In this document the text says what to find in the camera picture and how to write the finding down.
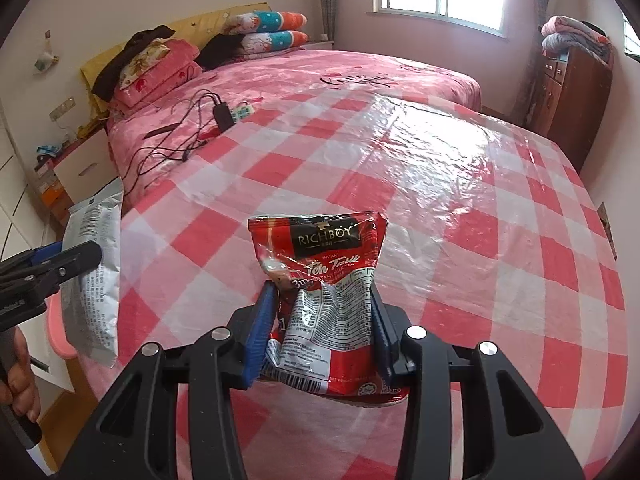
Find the cable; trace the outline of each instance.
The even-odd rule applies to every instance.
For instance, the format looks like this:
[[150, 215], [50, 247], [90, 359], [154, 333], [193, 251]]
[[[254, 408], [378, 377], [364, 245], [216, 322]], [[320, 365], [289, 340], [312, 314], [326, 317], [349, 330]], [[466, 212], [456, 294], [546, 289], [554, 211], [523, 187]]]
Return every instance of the cable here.
[[[196, 96], [202, 91], [204, 91], [204, 94], [202, 94], [200, 97], [198, 97], [197, 100], [194, 101]], [[210, 91], [209, 89], [199, 89], [191, 97], [191, 99], [188, 100], [191, 103], [191, 105], [187, 108], [187, 111], [183, 115], [182, 119], [178, 122], [178, 125], [173, 130], [169, 131], [160, 140], [160, 142], [158, 142], [155, 146], [142, 146], [142, 147], [138, 148], [133, 153], [133, 155], [131, 156], [131, 160], [129, 161], [129, 166], [127, 167], [127, 171], [124, 174], [124, 176], [122, 177], [123, 181], [129, 176], [129, 172], [131, 171], [131, 168], [132, 168], [133, 162], [134, 162], [134, 160], [136, 158], [136, 155], [139, 152], [141, 152], [142, 150], [150, 150], [149, 153], [147, 153], [144, 156], [144, 158], [142, 158], [142, 160], [140, 160], [139, 163], [136, 165], [136, 179], [135, 179], [134, 183], [132, 184], [131, 188], [124, 193], [124, 196], [129, 195], [135, 189], [135, 187], [138, 184], [141, 176], [144, 176], [147, 173], [153, 171], [155, 168], [157, 168], [158, 166], [160, 166], [161, 164], [163, 164], [164, 162], [166, 162], [168, 160], [173, 160], [173, 161], [177, 161], [177, 162], [185, 162], [185, 161], [188, 160], [189, 154], [193, 150], [197, 150], [198, 148], [204, 146], [207, 143], [206, 140], [199, 139], [199, 136], [202, 133], [202, 131], [204, 130], [204, 128], [206, 128], [215, 119], [215, 117], [213, 115], [213, 110], [212, 110], [211, 118], [206, 123], [203, 123], [202, 102], [207, 98], [209, 98], [212, 101], [214, 108], [217, 105], [221, 105], [222, 104], [222, 99], [220, 98], [220, 95], [216, 94], [215, 92]], [[178, 103], [174, 104], [174, 106], [172, 107], [172, 114], [174, 112], [175, 106], [180, 104], [181, 101], [178, 101]], [[180, 126], [182, 126], [184, 121], [187, 119], [187, 117], [189, 116], [191, 111], [196, 106], [198, 107], [198, 128], [197, 128], [197, 130], [192, 135], [190, 135], [185, 140], [183, 140], [183, 142], [181, 142], [176, 148], [169, 148], [169, 147], [162, 146], [162, 144], [171, 136], [171, 134], [174, 133], [178, 128], [180, 128]], [[175, 155], [176, 153], [182, 153], [182, 156], [180, 158], [175, 158], [173, 155]], [[151, 158], [155, 157], [155, 156], [160, 156], [161, 160], [159, 160], [158, 162], [153, 164], [151, 167], [144, 169], [144, 165], [146, 164], [146, 162], [148, 160], [150, 160]]]

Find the wooden dresser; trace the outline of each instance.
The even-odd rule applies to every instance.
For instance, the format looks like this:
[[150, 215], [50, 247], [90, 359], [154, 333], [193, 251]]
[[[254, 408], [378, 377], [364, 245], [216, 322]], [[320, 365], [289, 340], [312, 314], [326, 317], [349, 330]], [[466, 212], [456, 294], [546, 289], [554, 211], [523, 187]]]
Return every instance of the wooden dresser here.
[[611, 80], [608, 67], [577, 47], [543, 59], [527, 129], [555, 142], [578, 173], [600, 128]]

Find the white plastic package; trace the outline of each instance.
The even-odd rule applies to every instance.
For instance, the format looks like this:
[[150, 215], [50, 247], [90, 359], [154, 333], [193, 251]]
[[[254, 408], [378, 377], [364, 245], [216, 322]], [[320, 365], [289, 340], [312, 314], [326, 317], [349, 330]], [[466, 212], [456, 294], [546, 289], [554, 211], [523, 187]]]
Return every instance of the white plastic package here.
[[66, 339], [78, 353], [113, 367], [118, 357], [120, 301], [120, 212], [117, 178], [94, 197], [73, 206], [62, 249], [93, 240], [102, 248], [100, 266], [60, 286]]

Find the pink pillow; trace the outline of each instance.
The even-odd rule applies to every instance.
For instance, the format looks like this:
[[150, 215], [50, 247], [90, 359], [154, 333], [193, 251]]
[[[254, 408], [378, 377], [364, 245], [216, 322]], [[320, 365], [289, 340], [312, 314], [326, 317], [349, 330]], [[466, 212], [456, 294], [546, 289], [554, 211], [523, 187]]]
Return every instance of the pink pillow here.
[[178, 86], [185, 84], [187, 81], [191, 81], [200, 74], [202, 74], [202, 67], [195, 61], [190, 61], [169, 79], [160, 83], [150, 94], [132, 107], [127, 106], [123, 101], [118, 99], [117, 94], [115, 94], [109, 103], [112, 117], [115, 121], [121, 121], [122, 119], [131, 117], [138, 110], [142, 110], [142, 108], [148, 106], [150, 103], [164, 97], [172, 90], [178, 88]]
[[165, 45], [171, 51], [162, 58], [160, 63], [149, 69], [125, 89], [115, 89], [113, 96], [118, 101], [126, 104], [129, 108], [133, 108], [142, 100], [150, 102], [148, 97], [156, 88], [175, 73], [184, 69], [200, 54], [196, 46], [185, 40], [168, 40]]

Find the red and white checkered pattern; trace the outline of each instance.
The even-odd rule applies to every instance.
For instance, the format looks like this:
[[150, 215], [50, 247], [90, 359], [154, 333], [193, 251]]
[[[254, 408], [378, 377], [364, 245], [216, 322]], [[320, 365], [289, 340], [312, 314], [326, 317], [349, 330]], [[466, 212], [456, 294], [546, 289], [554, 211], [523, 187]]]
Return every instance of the red and white checkered pattern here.
[[[96, 393], [144, 342], [191, 343], [254, 301], [265, 276], [249, 216], [383, 211], [383, 299], [447, 342], [495, 341], [593, 477], [613, 451], [627, 359], [622, 289], [593, 203], [552, 142], [421, 101], [325, 90], [264, 105], [145, 197], [123, 222], [118, 365], [83, 361]], [[250, 478], [394, 476], [405, 404], [356, 408], [266, 383], [233, 402]], [[184, 394], [178, 433], [188, 478]]]

